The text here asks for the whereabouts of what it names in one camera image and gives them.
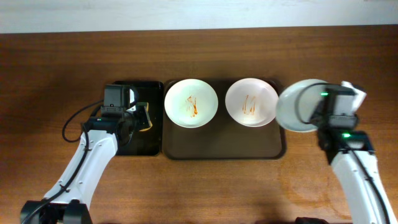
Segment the white plate with sauce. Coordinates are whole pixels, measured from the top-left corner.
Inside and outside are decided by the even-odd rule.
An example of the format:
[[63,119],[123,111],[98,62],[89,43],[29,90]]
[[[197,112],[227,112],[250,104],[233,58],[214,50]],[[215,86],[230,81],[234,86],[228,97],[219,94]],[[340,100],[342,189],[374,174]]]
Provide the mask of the white plate with sauce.
[[214,88],[199,79],[184,79],[167,90],[164,108],[169,119],[183,128],[199,128],[209,123],[218,110]]

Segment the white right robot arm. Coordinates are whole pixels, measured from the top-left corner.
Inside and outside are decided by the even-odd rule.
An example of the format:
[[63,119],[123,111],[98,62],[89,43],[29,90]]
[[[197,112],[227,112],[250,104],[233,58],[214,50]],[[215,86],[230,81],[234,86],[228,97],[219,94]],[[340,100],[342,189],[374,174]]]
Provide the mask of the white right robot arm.
[[397,223],[381,182],[375,150],[364,131],[332,126],[331,113],[319,103],[311,123],[318,145],[343,189],[353,223]]

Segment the pink-rimmed plate with sauce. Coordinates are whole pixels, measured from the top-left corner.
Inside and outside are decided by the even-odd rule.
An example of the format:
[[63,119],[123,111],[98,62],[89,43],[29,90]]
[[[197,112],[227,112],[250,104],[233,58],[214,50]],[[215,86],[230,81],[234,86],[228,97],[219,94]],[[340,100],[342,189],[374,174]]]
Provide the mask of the pink-rimmed plate with sauce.
[[225,106],[237,123],[256,128],[274,120],[278,100],[278,93],[268,82],[258,78],[243,78],[228,88]]

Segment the pale blue plate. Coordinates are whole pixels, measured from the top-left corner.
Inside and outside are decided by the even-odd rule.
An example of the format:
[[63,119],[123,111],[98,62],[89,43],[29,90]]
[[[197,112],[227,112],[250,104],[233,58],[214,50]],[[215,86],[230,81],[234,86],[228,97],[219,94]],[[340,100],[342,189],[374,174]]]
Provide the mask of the pale blue plate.
[[[305,88],[315,83],[326,83],[324,80],[307,79],[296,82],[288,86],[279,96],[276,106],[276,120],[284,129],[308,133],[317,130],[312,124],[303,124],[295,113],[295,102],[299,93]],[[300,97],[298,103],[298,112],[303,121],[309,122],[318,103],[323,99],[321,92],[324,91],[324,85],[316,85],[308,88]]]

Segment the green and yellow sponge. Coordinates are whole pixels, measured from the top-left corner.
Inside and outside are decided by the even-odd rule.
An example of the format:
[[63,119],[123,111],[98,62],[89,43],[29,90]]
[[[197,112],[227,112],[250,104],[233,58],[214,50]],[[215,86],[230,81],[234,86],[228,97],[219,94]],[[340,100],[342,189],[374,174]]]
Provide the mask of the green and yellow sponge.
[[138,102],[136,104],[137,126],[136,129],[140,132],[149,130],[152,127],[152,122],[149,116],[148,102]]

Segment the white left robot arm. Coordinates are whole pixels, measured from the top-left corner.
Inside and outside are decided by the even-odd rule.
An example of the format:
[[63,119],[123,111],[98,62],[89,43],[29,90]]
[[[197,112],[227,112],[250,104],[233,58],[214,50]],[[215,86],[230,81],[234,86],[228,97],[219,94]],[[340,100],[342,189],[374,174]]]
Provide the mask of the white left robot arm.
[[132,134],[151,128],[146,109],[127,110],[117,117],[92,116],[82,125],[79,146],[57,183],[42,200],[28,200],[21,223],[92,223],[90,203],[96,186],[118,149]]

